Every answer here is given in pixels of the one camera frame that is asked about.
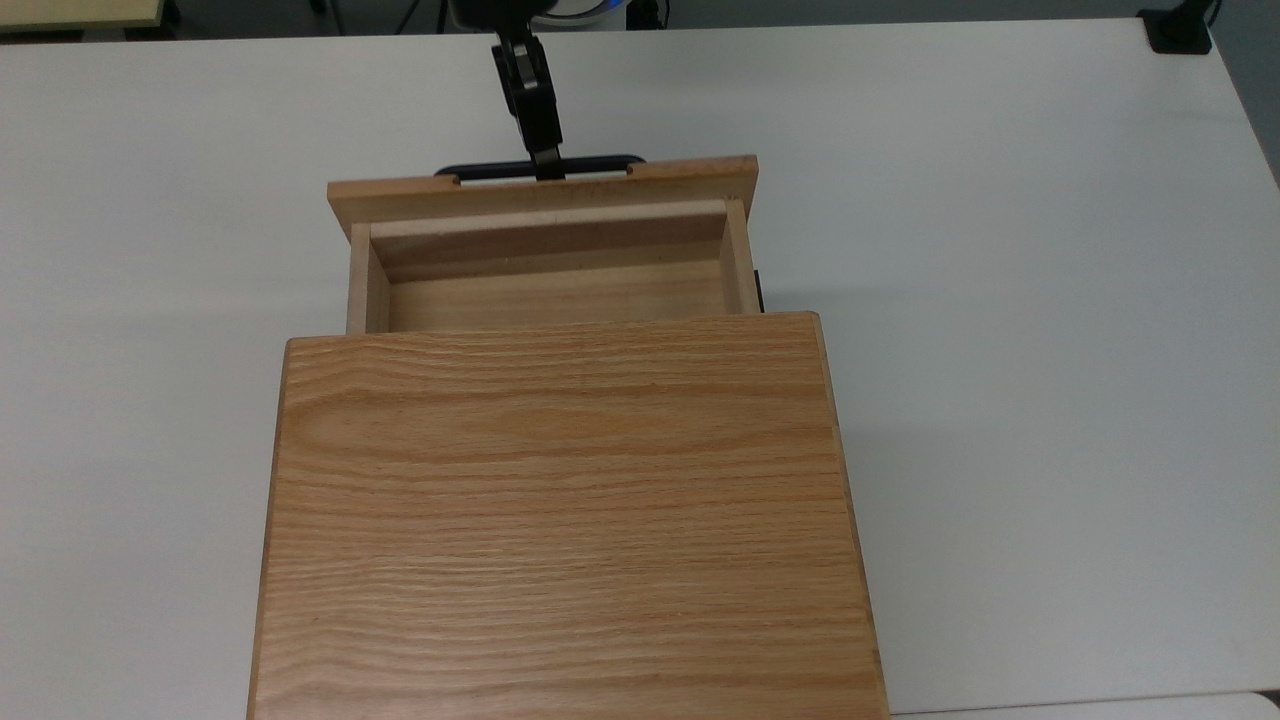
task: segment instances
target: white table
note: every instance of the white table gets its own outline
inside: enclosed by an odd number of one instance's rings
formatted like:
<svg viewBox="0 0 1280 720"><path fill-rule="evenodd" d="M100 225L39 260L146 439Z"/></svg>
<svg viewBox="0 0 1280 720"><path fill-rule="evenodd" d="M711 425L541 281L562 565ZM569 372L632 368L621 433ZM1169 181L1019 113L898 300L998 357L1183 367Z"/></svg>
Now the white table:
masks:
<svg viewBox="0 0 1280 720"><path fill-rule="evenodd" d="M959 710L895 717L897 720L1280 720L1280 708L1262 696L1248 693Z"/></svg>
<svg viewBox="0 0 1280 720"><path fill-rule="evenodd" d="M756 152L895 712L1280 687L1280 192L1137 20L548 37L570 154ZM330 179L518 159L483 37L0 47L0 707L239 717Z"/></svg>

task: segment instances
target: wooden drawer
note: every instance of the wooden drawer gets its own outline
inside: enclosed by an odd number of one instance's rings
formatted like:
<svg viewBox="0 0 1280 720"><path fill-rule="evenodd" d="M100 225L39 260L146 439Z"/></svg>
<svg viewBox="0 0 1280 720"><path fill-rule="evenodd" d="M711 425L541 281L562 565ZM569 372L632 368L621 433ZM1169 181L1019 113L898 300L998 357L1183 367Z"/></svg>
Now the wooden drawer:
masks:
<svg viewBox="0 0 1280 720"><path fill-rule="evenodd" d="M554 183L332 183L351 240L347 333L759 313L755 177L748 156Z"/></svg>

